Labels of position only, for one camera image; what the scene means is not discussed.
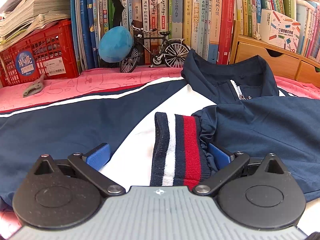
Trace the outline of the white navy zip jacket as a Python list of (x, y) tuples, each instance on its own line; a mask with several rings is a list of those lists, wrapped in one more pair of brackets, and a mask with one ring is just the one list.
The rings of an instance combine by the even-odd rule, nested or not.
[(102, 143), (103, 175), (131, 186), (187, 186), (218, 169), (208, 144), (261, 159), (276, 154), (307, 201), (319, 198), (319, 99), (277, 85), (260, 56), (215, 65), (190, 51), (180, 77), (1, 113), (1, 208), (36, 159)]

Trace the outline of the grey clip on mat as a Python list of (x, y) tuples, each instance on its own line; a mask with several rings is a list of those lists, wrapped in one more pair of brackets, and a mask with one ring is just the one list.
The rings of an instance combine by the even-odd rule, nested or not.
[(37, 80), (35, 80), (31, 85), (29, 85), (23, 92), (23, 97), (26, 98), (28, 96), (34, 95), (39, 93), (44, 88), (44, 77), (45, 74), (43, 73)]

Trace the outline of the pink rabbit pattern mat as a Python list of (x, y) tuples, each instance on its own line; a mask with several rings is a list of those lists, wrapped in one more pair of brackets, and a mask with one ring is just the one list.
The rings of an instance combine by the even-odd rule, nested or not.
[[(111, 89), (129, 88), (157, 80), (163, 77), (175, 78), (180, 77), (180, 69), (177, 68), (155, 68), (138, 67), (132, 73), (121, 74), (116, 69), (96, 69), (82, 72), (79, 77), (65, 80), (46, 80), (44, 88), (39, 93), (23, 98), (23, 92), (31, 83), (15, 85), (12, 87), (2, 88), (1, 84), (1, 113), (12, 110), (18, 110), (28, 106), (36, 106), (44, 103), (54, 103), (65, 99), (71, 99), (76, 96), (87, 95), (94, 92), (102, 92)], [(285, 77), (275, 76), (277, 85), (285, 91), (296, 96), (319, 99), (319, 88), (312, 85), (311, 81), (307, 83), (298, 82)], [(311, 225), (311, 218), (316, 213), (316, 208), (312, 207), (313, 203), (307, 205), (310, 213), (307, 211), (303, 215), (302, 228), (312, 232), (318, 231), (317, 223)], [(4, 239), (9, 238), (20, 228), (13, 211), (1, 211), (1, 236)]]

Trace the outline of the wooden desktop drawer shelf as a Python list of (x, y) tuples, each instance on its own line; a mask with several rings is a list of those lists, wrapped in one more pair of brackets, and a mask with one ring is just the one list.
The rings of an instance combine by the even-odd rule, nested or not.
[(255, 55), (259, 55), (268, 63), (274, 75), (319, 87), (319, 72), (316, 71), (319, 68), (318, 62), (241, 35), (240, 22), (234, 21), (229, 63), (244, 61)]

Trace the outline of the red plastic crate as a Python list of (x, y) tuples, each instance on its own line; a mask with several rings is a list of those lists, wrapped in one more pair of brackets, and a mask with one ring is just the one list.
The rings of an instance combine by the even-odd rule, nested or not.
[(71, 20), (60, 20), (39, 29), (1, 51), (1, 84), (4, 87), (46, 79), (79, 76)]

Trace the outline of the miniature black bicycle model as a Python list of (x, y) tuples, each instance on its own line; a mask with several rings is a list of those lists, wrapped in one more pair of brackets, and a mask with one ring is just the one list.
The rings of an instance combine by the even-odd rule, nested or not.
[(134, 24), (131, 24), (131, 29), (135, 32), (133, 45), (129, 54), (119, 64), (122, 73), (133, 72), (143, 57), (150, 67), (161, 64), (170, 68), (183, 67), (190, 51), (183, 38), (169, 38), (169, 31), (161, 31), (157, 36), (156, 28), (145, 30)]

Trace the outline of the blue round ball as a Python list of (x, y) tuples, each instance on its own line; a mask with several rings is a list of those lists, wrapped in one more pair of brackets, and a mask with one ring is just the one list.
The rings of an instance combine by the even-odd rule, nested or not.
[(99, 43), (99, 56), (107, 63), (117, 63), (125, 59), (133, 46), (130, 32), (123, 26), (107, 31)]

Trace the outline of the white colourful stationery box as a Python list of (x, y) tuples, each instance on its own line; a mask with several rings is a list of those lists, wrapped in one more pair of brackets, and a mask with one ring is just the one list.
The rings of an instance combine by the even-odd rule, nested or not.
[(259, 33), (261, 40), (293, 53), (297, 52), (300, 23), (277, 11), (263, 9)]

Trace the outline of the row of upright books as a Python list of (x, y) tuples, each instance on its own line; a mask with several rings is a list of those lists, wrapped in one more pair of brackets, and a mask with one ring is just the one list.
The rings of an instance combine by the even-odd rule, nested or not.
[(79, 70), (119, 67), (99, 56), (101, 38), (131, 24), (145, 30), (169, 31), (183, 38), (200, 57), (226, 64), (231, 54), (234, 21), (240, 34), (261, 40), (261, 11), (274, 10), (300, 23), (296, 54), (319, 61), (319, 0), (71, 0), (72, 37)]

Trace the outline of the stack of papers and magazines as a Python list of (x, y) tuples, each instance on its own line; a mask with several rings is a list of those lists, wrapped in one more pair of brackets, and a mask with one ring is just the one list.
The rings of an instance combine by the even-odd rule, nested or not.
[(31, 32), (71, 17), (71, 0), (1, 0), (1, 51)]

